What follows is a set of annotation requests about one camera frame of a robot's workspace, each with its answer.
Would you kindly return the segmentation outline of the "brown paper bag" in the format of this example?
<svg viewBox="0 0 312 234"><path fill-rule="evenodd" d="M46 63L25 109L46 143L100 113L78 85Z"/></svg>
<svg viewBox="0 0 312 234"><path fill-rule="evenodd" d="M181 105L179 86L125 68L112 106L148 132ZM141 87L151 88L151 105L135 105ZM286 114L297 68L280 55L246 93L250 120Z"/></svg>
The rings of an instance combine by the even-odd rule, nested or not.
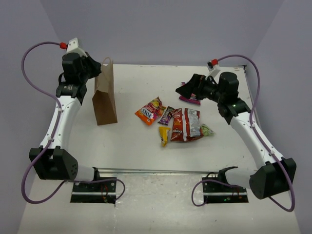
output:
<svg viewBox="0 0 312 234"><path fill-rule="evenodd" d="M106 57L100 68L101 73L95 77L92 97L97 126L117 123L113 60Z"/></svg>

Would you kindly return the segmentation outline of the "red Doritos chip bag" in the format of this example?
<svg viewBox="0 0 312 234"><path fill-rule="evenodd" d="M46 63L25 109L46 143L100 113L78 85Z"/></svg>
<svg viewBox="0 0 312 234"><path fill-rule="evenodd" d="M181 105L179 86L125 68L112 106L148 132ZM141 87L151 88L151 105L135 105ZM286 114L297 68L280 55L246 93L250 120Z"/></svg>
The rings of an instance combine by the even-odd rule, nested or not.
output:
<svg viewBox="0 0 312 234"><path fill-rule="evenodd" d="M172 142L190 142L203 137L200 128L200 111L190 108L178 108L171 111L173 117Z"/></svg>

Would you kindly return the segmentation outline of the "green snack packet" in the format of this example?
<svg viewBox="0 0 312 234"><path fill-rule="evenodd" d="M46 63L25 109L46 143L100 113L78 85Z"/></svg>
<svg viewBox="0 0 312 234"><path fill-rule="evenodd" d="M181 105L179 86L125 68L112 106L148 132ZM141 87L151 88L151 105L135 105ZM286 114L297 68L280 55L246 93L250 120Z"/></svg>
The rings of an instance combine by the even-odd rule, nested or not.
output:
<svg viewBox="0 0 312 234"><path fill-rule="evenodd" d="M208 127L206 124L202 124L200 126L200 129L201 129L204 137L211 137L211 136L215 135L215 132L210 127Z"/></svg>

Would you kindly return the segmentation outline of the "orange Fox's candy bag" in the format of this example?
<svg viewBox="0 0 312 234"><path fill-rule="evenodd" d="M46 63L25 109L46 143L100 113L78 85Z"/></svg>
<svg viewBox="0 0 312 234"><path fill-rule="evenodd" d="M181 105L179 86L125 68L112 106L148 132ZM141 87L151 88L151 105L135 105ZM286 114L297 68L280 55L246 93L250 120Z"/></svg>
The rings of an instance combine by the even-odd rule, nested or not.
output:
<svg viewBox="0 0 312 234"><path fill-rule="evenodd" d="M163 106L159 97L154 98L152 101L144 105L142 108L135 112L148 126L152 125L158 118L162 117L166 107Z"/></svg>

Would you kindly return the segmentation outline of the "yellow snack packet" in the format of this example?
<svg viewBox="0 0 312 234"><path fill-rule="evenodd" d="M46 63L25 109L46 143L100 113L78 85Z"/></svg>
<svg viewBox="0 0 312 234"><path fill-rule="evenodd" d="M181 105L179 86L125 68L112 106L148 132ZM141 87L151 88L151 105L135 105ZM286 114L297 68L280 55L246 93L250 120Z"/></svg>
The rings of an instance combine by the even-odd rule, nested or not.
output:
<svg viewBox="0 0 312 234"><path fill-rule="evenodd" d="M158 130L161 139L161 146L165 147L168 143L168 133L170 131L170 128L166 126L159 126Z"/></svg>

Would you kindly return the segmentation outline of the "purple Fox's candy bag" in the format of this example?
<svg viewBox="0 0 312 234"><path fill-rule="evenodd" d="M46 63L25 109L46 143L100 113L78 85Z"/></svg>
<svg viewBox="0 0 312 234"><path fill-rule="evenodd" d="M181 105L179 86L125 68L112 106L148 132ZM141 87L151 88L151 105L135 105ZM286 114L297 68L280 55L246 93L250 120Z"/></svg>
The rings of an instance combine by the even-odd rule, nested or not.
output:
<svg viewBox="0 0 312 234"><path fill-rule="evenodd" d="M179 99L181 101L200 106L200 100L197 100L195 95L191 95L190 98L185 98L182 95L180 95Z"/></svg>

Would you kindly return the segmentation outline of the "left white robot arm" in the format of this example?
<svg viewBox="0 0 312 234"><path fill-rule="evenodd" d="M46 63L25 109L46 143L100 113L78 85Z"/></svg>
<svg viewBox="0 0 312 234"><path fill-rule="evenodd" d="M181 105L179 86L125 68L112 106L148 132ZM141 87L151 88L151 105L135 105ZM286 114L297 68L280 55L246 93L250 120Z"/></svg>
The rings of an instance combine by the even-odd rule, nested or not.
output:
<svg viewBox="0 0 312 234"><path fill-rule="evenodd" d="M38 148L32 148L29 158L42 180L75 180L78 161L68 152L74 119L87 92L86 83L101 73L101 64L88 53L70 52L62 57L63 73L58 77L56 108L49 129Z"/></svg>

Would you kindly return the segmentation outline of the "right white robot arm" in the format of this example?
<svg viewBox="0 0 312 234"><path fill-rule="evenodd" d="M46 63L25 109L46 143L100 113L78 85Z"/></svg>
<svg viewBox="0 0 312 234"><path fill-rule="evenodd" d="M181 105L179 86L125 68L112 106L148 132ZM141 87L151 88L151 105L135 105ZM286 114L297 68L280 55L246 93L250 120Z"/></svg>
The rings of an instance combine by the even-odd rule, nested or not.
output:
<svg viewBox="0 0 312 234"><path fill-rule="evenodd" d="M223 72L219 80L212 76L193 74L186 84L176 88L185 98L208 98L217 103L219 114L241 137L250 151L257 170L247 172L233 166L219 171L218 188L229 191L234 185L251 189L258 199L272 198L290 192L294 198L293 179L296 163L285 158L266 138L257 125L252 110L238 96L239 81L232 72Z"/></svg>

